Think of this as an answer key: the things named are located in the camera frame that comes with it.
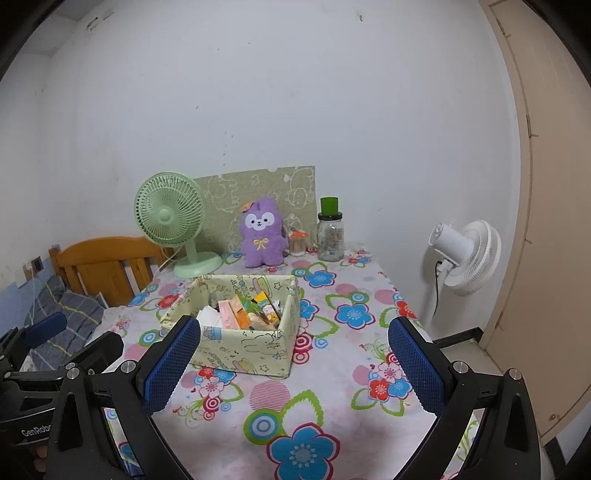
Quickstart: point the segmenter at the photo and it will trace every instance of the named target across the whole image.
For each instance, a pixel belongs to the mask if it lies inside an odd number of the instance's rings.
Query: fabric box
[[[204,275],[195,279],[167,312],[161,323],[172,328],[182,315],[197,316],[206,305],[217,306],[236,292],[252,298],[264,291],[271,301],[281,300],[283,315],[276,331],[232,330],[201,326],[201,342],[191,363],[233,372],[285,378],[300,326],[297,280],[290,275]]]

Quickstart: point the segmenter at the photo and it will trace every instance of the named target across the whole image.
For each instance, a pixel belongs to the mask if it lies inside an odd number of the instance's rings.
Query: baseboard
[[[546,451],[546,455],[548,455],[550,465],[552,465],[554,476],[558,478],[566,468],[566,461],[564,459],[564,454],[562,453],[562,448],[560,448],[560,444],[556,437],[544,445],[544,450]]]
[[[482,338],[482,329],[480,327],[471,328],[470,330],[464,330],[463,332],[454,333],[453,335],[438,338],[437,340],[433,340],[433,343],[437,345],[439,348],[445,348],[448,346],[455,345],[456,343],[465,342],[466,340],[474,339],[477,342],[480,342]]]

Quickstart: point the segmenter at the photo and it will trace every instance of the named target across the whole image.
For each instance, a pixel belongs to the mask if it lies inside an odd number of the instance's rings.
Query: plaid pillow
[[[53,275],[47,280],[45,286],[33,301],[33,306],[29,310],[27,318],[25,318],[25,327],[31,325],[33,318],[35,320],[34,323],[39,323],[52,313],[60,312],[61,307],[59,301],[65,292],[66,287],[59,276]]]
[[[66,291],[61,297],[55,296],[49,283],[35,301],[33,308],[37,306],[36,308],[40,311],[35,311],[35,323],[42,321],[54,312],[63,312],[66,315],[67,326],[63,332],[31,350],[33,363],[38,370],[55,370],[68,363],[68,359],[84,347],[92,332],[100,325],[104,311],[104,308],[93,297],[79,295],[71,291]]]

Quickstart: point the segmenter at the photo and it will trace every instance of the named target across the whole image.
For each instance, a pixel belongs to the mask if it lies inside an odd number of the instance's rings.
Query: wooden bed headboard
[[[155,258],[161,265],[172,254],[172,249],[164,249],[163,253],[146,237],[127,236],[93,238],[61,252],[57,248],[49,250],[56,274],[71,290],[84,294],[85,288],[88,295],[101,292],[111,307],[127,305],[134,298],[123,262],[129,262],[135,281],[143,290],[153,278],[148,259]]]

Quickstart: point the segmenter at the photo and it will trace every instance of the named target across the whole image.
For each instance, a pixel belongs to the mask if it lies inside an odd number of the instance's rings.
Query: plush toy face
[[[274,199],[263,198],[253,202],[242,215],[240,233],[244,238],[281,235],[281,214]]]
[[[246,228],[254,228],[257,232],[264,230],[268,226],[275,223],[275,215],[271,212],[265,212],[261,215],[261,218],[257,217],[256,213],[249,213],[246,216]]]

